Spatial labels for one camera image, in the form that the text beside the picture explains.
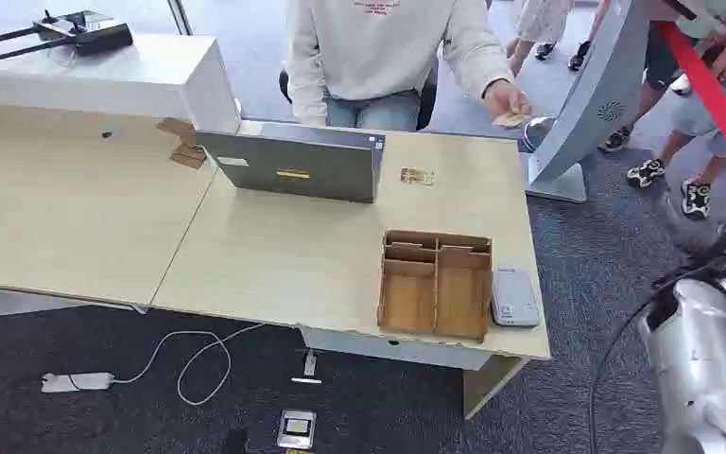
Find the person's hand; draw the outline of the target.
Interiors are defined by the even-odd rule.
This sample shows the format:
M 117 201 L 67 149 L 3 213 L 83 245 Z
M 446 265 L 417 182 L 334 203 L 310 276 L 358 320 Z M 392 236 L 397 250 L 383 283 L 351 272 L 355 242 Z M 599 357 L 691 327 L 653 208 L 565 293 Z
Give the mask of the person's hand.
M 531 113 L 525 94 L 506 80 L 492 82 L 483 97 L 492 123 L 505 128 L 518 127 Z

